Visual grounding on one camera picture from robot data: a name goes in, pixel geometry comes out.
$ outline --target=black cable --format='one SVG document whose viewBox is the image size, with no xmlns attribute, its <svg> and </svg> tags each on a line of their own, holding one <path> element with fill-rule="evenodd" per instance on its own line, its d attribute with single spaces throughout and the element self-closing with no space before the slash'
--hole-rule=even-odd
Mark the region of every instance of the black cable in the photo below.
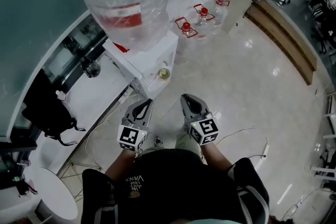
<svg viewBox="0 0 336 224">
<path fill-rule="evenodd" d="M 264 158 L 266 158 L 266 155 L 253 155 L 253 156 L 251 156 L 251 157 L 247 157 L 247 158 L 250 159 L 250 158 L 252 158 L 252 157 L 256 157 L 256 156 L 260 156 L 260 157 L 264 157 Z"/>
</svg>

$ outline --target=person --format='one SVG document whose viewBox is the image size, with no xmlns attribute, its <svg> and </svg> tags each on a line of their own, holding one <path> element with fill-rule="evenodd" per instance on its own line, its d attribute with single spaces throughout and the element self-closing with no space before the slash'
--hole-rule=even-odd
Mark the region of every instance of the person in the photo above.
<svg viewBox="0 0 336 224">
<path fill-rule="evenodd" d="M 252 171 L 243 169 L 244 180 L 257 177 L 262 185 L 250 160 L 241 160 Z M 156 136 L 154 146 L 138 157 L 123 150 L 105 175 L 84 171 L 81 222 L 247 223 L 237 185 L 228 176 L 231 167 L 214 143 L 199 146 L 189 134 L 181 133 L 175 148 L 165 149 Z"/>
</svg>

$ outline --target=glossy floor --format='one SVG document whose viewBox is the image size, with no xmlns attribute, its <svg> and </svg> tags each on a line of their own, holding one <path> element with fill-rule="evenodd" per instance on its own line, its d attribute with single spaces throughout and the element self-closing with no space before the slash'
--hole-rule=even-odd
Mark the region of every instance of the glossy floor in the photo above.
<svg viewBox="0 0 336 224">
<path fill-rule="evenodd" d="M 262 154 L 268 141 L 269 152 L 258 174 L 269 192 L 270 213 L 281 219 L 288 212 L 297 224 L 319 223 L 332 204 L 329 193 L 315 190 L 321 181 L 310 171 L 324 146 L 321 136 L 330 133 L 327 121 L 321 120 L 324 87 L 316 76 L 307 86 L 280 49 L 242 19 L 229 34 L 212 37 L 191 60 L 175 65 L 170 84 L 154 100 L 150 128 L 165 147 L 173 147 L 184 121 L 181 94 L 202 98 L 218 115 L 220 138 L 248 129 L 218 144 L 232 162 Z M 117 130 L 128 105 L 127 101 L 119 105 L 88 142 L 88 151 L 103 169 L 121 152 Z M 143 147 L 151 143 L 149 137 Z M 84 145 L 72 161 L 92 164 Z M 260 157 L 251 160 L 256 164 Z M 309 194 L 295 210 L 294 205 Z"/>
</svg>

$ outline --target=black bag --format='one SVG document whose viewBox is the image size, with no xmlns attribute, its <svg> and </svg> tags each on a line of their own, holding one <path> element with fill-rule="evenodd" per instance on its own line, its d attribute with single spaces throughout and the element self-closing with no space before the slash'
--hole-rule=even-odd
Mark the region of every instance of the black bag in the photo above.
<svg viewBox="0 0 336 224">
<path fill-rule="evenodd" d="M 63 146 L 76 143 L 63 143 L 60 136 L 62 132 L 73 127 L 77 131 L 85 131 L 77 128 L 76 119 L 71 117 L 66 107 L 57 99 L 55 89 L 43 70 L 34 79 L 24 98 L 24 103 L 27 108 L 22 115 L 42 130 L 45 137 L 58 140 Z"/>
</svg>

